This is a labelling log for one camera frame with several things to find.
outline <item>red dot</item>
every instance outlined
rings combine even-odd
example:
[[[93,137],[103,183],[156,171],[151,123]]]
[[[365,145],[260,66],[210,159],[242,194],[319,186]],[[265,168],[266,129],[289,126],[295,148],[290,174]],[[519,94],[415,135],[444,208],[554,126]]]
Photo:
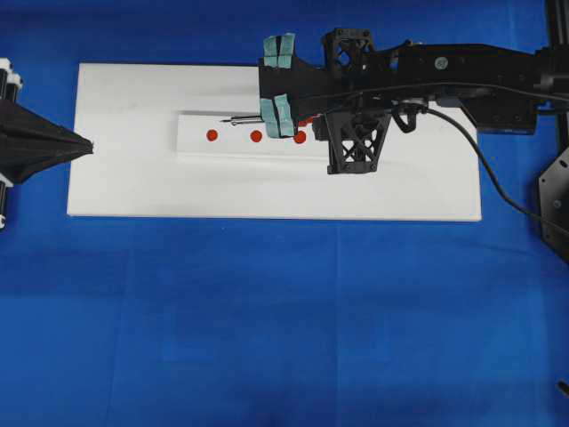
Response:
[[[260,131],[252,131],[251,132],[251,141],[253,142],[260,142],[263,139],[263,134]]]
[[[217,140],[217,131],[215,129],[210,129],[205,134],[205,137],[207,138],[208,141],[215,141]]]
[[[313,117],[307,118],[306,120],[301,120],[299,122],[299,127],[306,127],[314,121]]]
[[[294,135],[294,142],[296,142],[297,144],[302,144],[305,140],[306,140],[306,134],[304,133],[304,131],[300,131],[296,135]]]

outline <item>black cable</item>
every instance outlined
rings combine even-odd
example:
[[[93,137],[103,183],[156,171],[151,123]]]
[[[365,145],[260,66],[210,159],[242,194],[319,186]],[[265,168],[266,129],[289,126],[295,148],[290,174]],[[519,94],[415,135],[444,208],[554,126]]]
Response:
[[[358,93],[383,93],[383,92],[390,92],[390,91],[400,91],[403,89],[418,89],[418,88],[422,88],[422,87],[431,87],[431,86],[488,87],[491,89],[499,89],[502,91],[517,93],[520,95],[528,96],[531,98],[537,98],[540,100],[569,102],[569,98],[567,98],[565,96],[552,95],[549,93],[525,91],[523,89],[515,89],[513,87],[508,87],[508,86],[503,86],[503,85],[492,85],[492,84],[486,84],[486,83],[465,83],[465,82],[418,83],[418,84],[413,84],[413,85],[396,85],[396,86],[389,86],[389,87],[376,87],[376,88],[371,88],[371,89],[359,89],[357,91],[349,91],[349,92],[326,93],[326,94],[321,94],[321,95],[309,95],[309,96],[303,96],[302,98],[297,98],[296,100],[297,101],[303,101],[303,100],[317,100],[317,99],[326,99],[326,98],[338,98],[341,96],[348,96],[348,95],[358,94]]]
[[[299,118],[299,122],[303,121],[303,120],[308,120],[311,117],[316,117],[316,116],[326,116],[330,113],[333,113],[334,111],[336,111],[337,109],[343,109],[344,106],[348,103],[348,101],[357,98],[358,96],[362,95],[362,91],[355,91],[354,93],[352,93],[350,96],[348,96],[344,101],[342,101],[340,104],[334,105],[333,107],[330,107],[329,109],[327,109],[326,111],[323,112],[319,112],[319,111],[315,111],[312,114],[308,114],[307,116],[303,117],[303,118]]]
[[[535,221],[542,222],[544,224],[549,225],[552,229],[554,229],[557,232],[559,232],[560,234],[564,235],[566,238],[569,238],[569,230],[566,230],[562,227],[559,227],[554,222],[551,222],[550,220],[543,218],[542,216],[540,216],[536,213],[528,211],[527,209],[523,208],[521,205],[519,205],[515,201],[513,201],[511,198],[509,198],[509,196],[506,194],[506,192],[504,191],[504,189],[501,187],[500,183],[498,182],[498,179],[496,178],[496,175],[494,174],[492,168],[488,164],[488,162],[484,156],[484,153],[478,147],[476,141],[474,141],[474,138],[472,138],[469,131],[467,131],[464,128],[464,126],[462,126],[460,123],[458,123],[452,117],[449,117],[445,113],[441,113],[440,111],[436,111],[435,109],[429,109],[426,106],[420,105],[420,104],[408,104],[408,105],[415,105],[415,106],[419,107],[420,112],[422,112],[422,113],[427,113],[427,114],[430,114],[432,116],[437,116],[439,118],[442,118],[445,122],[450,123],[451,125],[456,127],[459,131],[461,131],[461,133],[464,135],[464,137],[469,141],[470,147],[472,147],[472,149],[477,153],[478,159],[480,160],[480,163],[482,163],[482,166],[484,167],[484,169],[488,173],[488,176],[490,177],[492,184],[496,188],[496,191],[498,191],[498,194],[500,194],[501,198],[504,199],[504,201],[508,205],[512,206],[517,211],[521,212],[522,214],[527,215],[528,217],[532,218]]]

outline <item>white foam board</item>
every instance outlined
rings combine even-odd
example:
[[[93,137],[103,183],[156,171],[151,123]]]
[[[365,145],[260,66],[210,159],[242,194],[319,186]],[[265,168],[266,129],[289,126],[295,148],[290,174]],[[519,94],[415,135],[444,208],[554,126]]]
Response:
[[[301,145],[255,144],[253,125],[219,123],[257,113],[258,91],[255,67],[81,64],[75,130],[95,152],[71,166],[68,214],[481,219],[476,156],[445,122],[418,117],[410,134],[392,124],[377,173],[331,176],[311,132]],[[204,138],[212,124],[216,142]]]

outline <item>metal rod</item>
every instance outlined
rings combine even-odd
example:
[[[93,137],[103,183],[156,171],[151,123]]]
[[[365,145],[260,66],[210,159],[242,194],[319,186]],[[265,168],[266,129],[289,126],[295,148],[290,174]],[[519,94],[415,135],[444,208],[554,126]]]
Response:
[[[221,120],[222,123],[231,123],[233,126],[249,125],[252,123],[265,123],[261,116],[235,116]]]

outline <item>black metal frame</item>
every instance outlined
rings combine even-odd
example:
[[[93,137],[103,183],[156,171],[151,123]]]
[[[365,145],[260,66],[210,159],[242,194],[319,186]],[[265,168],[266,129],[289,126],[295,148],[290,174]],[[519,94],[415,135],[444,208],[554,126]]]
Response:
[[[549,44],[552,48],[569,45],[569,0],[546,3]],[[559,156],[538,178],[541,215],[569,229],[569,113],[557,115]],[[561,258],[569,262],[569,240],[546,224],[541,238]]]
[[[0,69],[0,100],[16,101],[18,86],[8,84],[8,72]],[[8,206],[8,186],[0,181],[0,231],[6,226],[6,211]]]

